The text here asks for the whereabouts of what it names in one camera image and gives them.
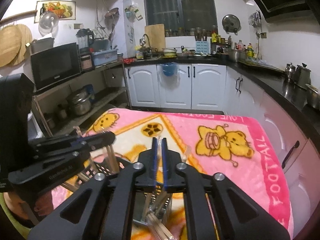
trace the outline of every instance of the countertop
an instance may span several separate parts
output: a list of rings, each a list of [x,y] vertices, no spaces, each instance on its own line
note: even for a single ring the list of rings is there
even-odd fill
[[[129,65],[125,65],[125,67],[162,64],[167,62],[176,62],[178,64],[217,64],[233,68],[265,90],[265,92],[296,122],[306,137],[312,140],[318,152],[320,152],[320,111],[307,105],[306,90],[295,86],[292,83],[288,83],[283,75],[263,69],[253,69],[241,63],[233,63],[219,58],[173,58],[135,61]]]

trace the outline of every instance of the framed picture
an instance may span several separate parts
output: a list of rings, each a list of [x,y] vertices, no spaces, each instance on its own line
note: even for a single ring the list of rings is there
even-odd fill
[[[40,15],[46,11],[55,13],[60,20],[76,19],[76,2],[72,1],[37,1],[35,23],[39,22]]]

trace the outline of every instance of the pink blanket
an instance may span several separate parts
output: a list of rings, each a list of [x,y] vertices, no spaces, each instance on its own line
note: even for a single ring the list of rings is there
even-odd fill
[[[153,137],[167,138],[168,148],[183,153],[189,145],[187,163],[212,175],[224,173],[290,233],[293,219],[289,189],[281,165],[260,124],[253,118],[210,114],[171,114],[111,109],[100,116],[87,134],[109,128],[116,134],[116,153],[135,162],[141,151],[151,148]],[[95,151],[93,157],[100,155]],[[162,167],[158,181],[162,181]],[[59,188],[52,192],[54,206],[70,195]],[[172,233],[186,239],[181,194],[174,194],[167,223]],[[141,228],[133,228],[132,239],[153,239]]]

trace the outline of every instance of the silver screw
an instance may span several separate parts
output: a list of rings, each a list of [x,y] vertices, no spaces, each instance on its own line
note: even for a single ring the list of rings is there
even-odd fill
[[[141,170],[143,168],[143,163],[134,163],[133,168],[136,170]]]
[[[94,175],[94,179],[95,179],[95,180],[104,180],[105,177],[106,177],[106,176],[105,176],[103,173],[96,173],[96,174]]]
[[[177,164],[177,169],[178,170],[184,170],[187,167],[185,163],[178,163]]]
[[[226,176],[223,173],[216,173],[214,175],[215,180],[224,180]]]

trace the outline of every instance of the black microwave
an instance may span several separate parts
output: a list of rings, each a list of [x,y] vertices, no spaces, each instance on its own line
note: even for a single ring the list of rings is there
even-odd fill
[[[43,92],[66,79],[80,75],[77,44],[64,44],[32,54],[31,70],[37,92]]]

